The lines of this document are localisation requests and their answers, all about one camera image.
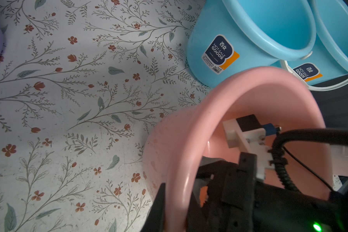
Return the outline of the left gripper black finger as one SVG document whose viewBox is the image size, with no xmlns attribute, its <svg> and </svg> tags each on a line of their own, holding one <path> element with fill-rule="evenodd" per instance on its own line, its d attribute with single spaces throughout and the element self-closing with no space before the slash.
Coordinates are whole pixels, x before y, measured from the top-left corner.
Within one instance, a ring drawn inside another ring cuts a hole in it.
<svg viewBox="0 0 348 232">
<path fill-rule="evenodd" d="M 157 192 L 156 198 L 147 216 L 146 222 L 141 232 L 163 232 L 165 220 L 165 188 L 166 184 L 162 183 Z"/>
</svg>

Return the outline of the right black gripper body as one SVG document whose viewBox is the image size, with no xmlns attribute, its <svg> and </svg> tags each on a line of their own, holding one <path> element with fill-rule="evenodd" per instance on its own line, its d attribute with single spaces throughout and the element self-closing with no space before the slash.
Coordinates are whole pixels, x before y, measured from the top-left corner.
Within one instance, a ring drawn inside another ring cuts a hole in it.
<svg viewBox="0 0 348 232">
<path fill-rule="evenodd" d="M 257 157 L 242 153 L 238 163 L 219 160 L 198 168 L 207 200 L 193 194 L 189 232 L 348 232 L 348 194 L 325 201 L 256 179 Z"/>
</svg>

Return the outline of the pink plastic bucket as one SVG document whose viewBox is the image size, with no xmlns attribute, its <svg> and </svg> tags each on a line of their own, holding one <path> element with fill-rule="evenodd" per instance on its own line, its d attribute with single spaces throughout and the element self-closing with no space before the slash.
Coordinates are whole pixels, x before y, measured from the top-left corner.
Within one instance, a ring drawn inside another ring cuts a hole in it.
<svg viewBox="0 0 348 232">
<path fill-rule="evenodd" d="M 149 134 L 143 152 L 151 197 L 166 184 L 166 231 L 185 230 L 190 195 L 203 157 L 238 162 L 240 151 L 228 147 L 222 123 L 247 115 L 283 131 L 325 127 L 307 87 L 288 71 L 275 67 L 237 73 L 212 89 L 200 104 L 167 115 Z"/>
</svg>

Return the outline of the teal plastic bucket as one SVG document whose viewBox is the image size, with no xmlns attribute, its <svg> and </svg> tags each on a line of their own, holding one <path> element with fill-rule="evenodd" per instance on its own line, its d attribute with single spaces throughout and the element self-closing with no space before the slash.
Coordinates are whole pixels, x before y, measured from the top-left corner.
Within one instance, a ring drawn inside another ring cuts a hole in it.
<svg viewBox="0 0 348 232">
<path fill-rule="evenodd" d="M 279 62 L 310 91 L 348 85 L 348 6 L 344 1 L 309 1 L 316 23 L 312 52 L 296 61 Z"/>
<path fill-rule="evenodd" d="M 194 77 L 215 87 L 244 70 L 307 56 L 316 25 L 307 1 L 206 1 L 187 44 Z"/>
</svg>

